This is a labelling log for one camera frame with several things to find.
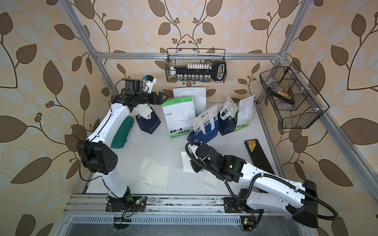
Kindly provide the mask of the small dark navy bag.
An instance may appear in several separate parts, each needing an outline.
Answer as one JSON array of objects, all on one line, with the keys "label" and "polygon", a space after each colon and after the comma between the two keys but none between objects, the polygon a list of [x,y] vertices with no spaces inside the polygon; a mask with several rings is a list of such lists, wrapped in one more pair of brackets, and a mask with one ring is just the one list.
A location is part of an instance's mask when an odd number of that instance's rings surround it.
[{"label": "small dark navy bag", "polygon": [[139,128],[142,131],[147,132],[149,134],[153,134],[154,131],[161,124],[161,121],[158,118],[158,116],[157,116],[157,114],[156,114],[156,112],[154,110],[151,113],[151,119],[150,120],[146,120],[146,119],[140,117],[138,115],[138,113],[137,113],[137,115],[136,115],[136,121],[137,121],[137,123],[139,125]]}]

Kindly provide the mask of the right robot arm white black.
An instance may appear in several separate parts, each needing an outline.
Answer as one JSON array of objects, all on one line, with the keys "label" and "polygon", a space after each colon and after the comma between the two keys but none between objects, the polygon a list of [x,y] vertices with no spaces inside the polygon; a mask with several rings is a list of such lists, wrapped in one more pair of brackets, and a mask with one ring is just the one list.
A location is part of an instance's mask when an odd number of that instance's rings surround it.
[{"label": "right robot arm white black", "polygon": [[221,155],[200,142],[187,142],[185,151],[196,173],[208,171],[225,184],[235,201],[253,210],[281,211],[311,228],[317,228],[320,219],[339,219],[337,211],[318,198],[317,186],[312,181],[283,179],[237,156]]}]

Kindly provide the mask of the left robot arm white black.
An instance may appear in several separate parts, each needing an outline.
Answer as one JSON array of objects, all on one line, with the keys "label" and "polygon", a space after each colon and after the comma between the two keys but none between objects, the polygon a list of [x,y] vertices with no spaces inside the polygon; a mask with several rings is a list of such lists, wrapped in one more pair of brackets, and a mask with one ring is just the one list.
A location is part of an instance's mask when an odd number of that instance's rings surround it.
[{"label": "left robot arm white black", "polygon": [[124,147],[134,123],[148,134],[161,123],[151,105],[161,105],[169,96],[152,91],[156,82],[151,75],[143,80],[126,79],[125,87],[111,100],[109,112],[100,125],[76,144],[82,166],[102,179],[112,198],[125,198],[128,191],[116,170],[118,156],[113,150]]}]

